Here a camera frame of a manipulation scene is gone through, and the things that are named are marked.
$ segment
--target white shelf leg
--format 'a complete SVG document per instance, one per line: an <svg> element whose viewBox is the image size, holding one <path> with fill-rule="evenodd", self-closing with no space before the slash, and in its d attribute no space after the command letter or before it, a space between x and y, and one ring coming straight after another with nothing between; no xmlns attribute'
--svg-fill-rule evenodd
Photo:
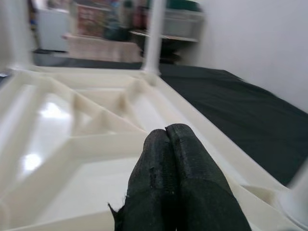
<svg viewBox="0 0 308 231"><path fill-rule="evenodd" d="M142 67L145 72L152 74L152 77L160 75L158 66L165 8L166 0L152 0L150 33L145 43L145 60Z"/></svg>
<svg viewBox="0 0 308 231"><path fill-rule="evenodd" d="M31 66L30 25L27 16L27 1L4 0L13 68L28 69Z"/></svg>

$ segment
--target black fabric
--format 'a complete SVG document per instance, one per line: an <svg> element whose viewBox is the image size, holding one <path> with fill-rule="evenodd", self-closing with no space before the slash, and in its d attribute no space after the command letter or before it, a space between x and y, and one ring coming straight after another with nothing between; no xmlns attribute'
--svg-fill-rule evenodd
<svg viewBox="0 0 308 231"><path fill-rule="evenodd" d="M223 173L184 124L166 128L174 150L180 189L178 231L250 231Z"/></svg>
<svg viewBox="0 0 308 231"><path fill-rule="evenodd" d="M139 69L141 64L35 54L42 66ZM161 64L161 78L280 183L308 156L308 115L223 70Z"/></svg>
<svg viewBox="0 0 308 231"><path fill-rule="evenodd" d="M128 181L125 204L112 210L115 231L174 231L177 174L166 131L152 131Z"/></svg>

